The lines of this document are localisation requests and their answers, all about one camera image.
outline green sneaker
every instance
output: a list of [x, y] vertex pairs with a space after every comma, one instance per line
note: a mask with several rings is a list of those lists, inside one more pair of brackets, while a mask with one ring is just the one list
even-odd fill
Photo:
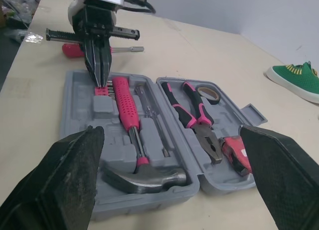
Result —
[[267, 77], [287, 88], [301, 98], [319, 103], [319, 78], [311, 68], [311, 62], [303, 65], [273, 66], [266, 72]]

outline metal rod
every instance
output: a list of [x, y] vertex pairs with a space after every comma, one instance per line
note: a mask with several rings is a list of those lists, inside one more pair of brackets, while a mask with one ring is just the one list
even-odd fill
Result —
[[136, 153], [138, 155], [138, 158], [139, 157], [146, 157], [138, 129], [135, 126], [133, 126], [129, 129], [129, 136], [131, 139], [131, 143], [135, 146], [135, 150], [136, 150]]

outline pink and black pliers handle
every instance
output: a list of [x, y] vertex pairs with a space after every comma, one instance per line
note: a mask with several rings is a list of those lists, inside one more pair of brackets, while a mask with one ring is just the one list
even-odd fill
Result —
[[182, 84], [182, 88], [194, 106], [196, 117], [194, 117], [189, 111], [187, 111], [181, 104], [178, 103], [168, 82], [163, 82], [161, 86], [167, 95], [170, 104], [177, 111], [178, 118], [185, 128], [192, 128], [195, 124], [205, 124], [209, 127], [214, 124], [214, 120], [208, 114], [199, 93], [189, 82], [184, 82]]

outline shoe sole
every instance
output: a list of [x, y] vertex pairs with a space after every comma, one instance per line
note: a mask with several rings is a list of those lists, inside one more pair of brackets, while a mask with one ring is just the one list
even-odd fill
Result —
[[297, 87], [294, 84], [288, 82], [286, 79], [279, 76], [272, 67], [268, 69], [268, 71], [266, 72], [266, 75], [270, 80], [288, 89], [289, 91], [295, 93], [297, 96], [309, 102], [314, 102], [319, 104], [319, 94], [305, 91], [304, 89]]

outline hammer head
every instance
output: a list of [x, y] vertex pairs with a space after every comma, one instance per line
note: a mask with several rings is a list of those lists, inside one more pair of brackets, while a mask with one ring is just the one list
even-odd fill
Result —
[[184, 186], [186, 174], [181, 168], [162, 172], [150, 164], [142, 164], [135, 173], [124, 173], [109, 166], [102, 167], [103, 180], [123, 192], [129, 194], [159, 193], [172, 186]]

